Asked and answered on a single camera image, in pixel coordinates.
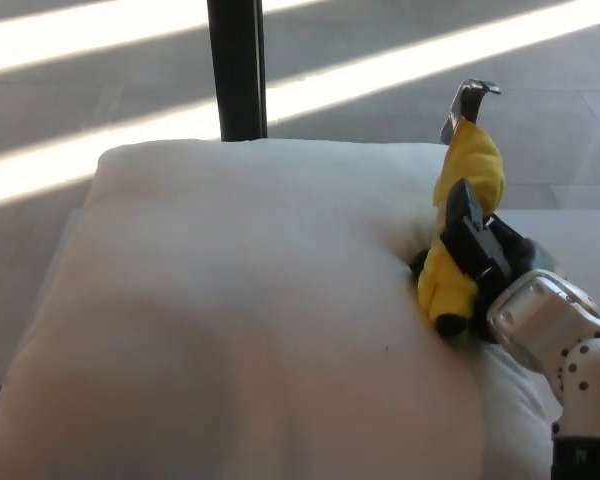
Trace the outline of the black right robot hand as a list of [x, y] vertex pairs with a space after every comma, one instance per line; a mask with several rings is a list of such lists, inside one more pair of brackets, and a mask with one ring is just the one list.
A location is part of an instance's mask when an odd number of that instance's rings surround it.
[[469, 299], [469, 316], [444, 313], [433, 321], [433, 328], [444, 339], [467, 333], [494, 343], [486, 313], [496, 298], [531, 270], [559, 273], [561, 268], [538, 243], [519, 234], [497, 215], [486, 214], [466, 179], [451, 187], [443, 220], [438, 239], [450, 254], [451, 265], [477, 287], [477, 293]]

